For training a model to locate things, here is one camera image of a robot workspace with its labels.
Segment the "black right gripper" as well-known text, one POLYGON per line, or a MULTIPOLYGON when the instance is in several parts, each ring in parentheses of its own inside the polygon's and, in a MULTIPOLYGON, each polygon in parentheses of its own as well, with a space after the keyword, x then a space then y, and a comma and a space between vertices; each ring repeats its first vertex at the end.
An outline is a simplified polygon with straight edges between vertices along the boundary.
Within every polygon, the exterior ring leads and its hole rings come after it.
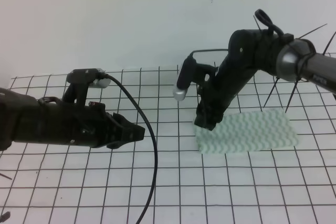
POLYGON ((196 109, 194 125, 212 131, 222 121, 224 112, 233 99, 256 72, 257 69, 253 67, 223 62, 217 74, 197 89, 201 100, 196 109))

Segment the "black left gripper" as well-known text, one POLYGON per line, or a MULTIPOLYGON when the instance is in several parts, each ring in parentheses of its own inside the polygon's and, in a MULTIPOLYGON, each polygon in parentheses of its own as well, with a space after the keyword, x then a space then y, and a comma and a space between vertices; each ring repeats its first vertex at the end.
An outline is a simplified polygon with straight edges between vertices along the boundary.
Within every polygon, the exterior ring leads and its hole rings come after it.
POLYGON ((104 104, 86 104, 89 84, 98 79, 97 69, 76 69, 67 75, 69 87, 61 99, 43 97, 37 135, 53 144, 97 148, 121 146, 144 139, 145 128, 131 123, 121 114, 106 112, 104 104))

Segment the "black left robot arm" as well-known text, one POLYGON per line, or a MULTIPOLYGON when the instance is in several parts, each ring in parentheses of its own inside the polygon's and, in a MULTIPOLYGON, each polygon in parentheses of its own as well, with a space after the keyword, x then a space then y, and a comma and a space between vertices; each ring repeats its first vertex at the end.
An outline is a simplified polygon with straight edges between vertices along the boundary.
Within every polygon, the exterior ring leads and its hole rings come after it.
POLYGON ((61 99, 36 99, 1 89, 1 150, 13 142, 116 149, 141 141, 145 129, 100 102, 86 102, 89 88, 106 88, 111 80, 101 69, 76 69, 67 75, 61 99))

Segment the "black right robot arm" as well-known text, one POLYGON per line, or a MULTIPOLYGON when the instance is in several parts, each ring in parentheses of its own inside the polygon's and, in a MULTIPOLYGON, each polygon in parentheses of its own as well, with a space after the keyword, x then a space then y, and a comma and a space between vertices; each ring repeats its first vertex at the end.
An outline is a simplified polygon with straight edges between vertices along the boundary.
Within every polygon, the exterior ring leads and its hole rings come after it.
POLYGON ((312 42, 267 30, 237 30, 221 65, 199 85, 195 125, 213 130, 235 96, 258 71, 286 81, 306 79, 335 93, 335 58, 316 52, 312 42))

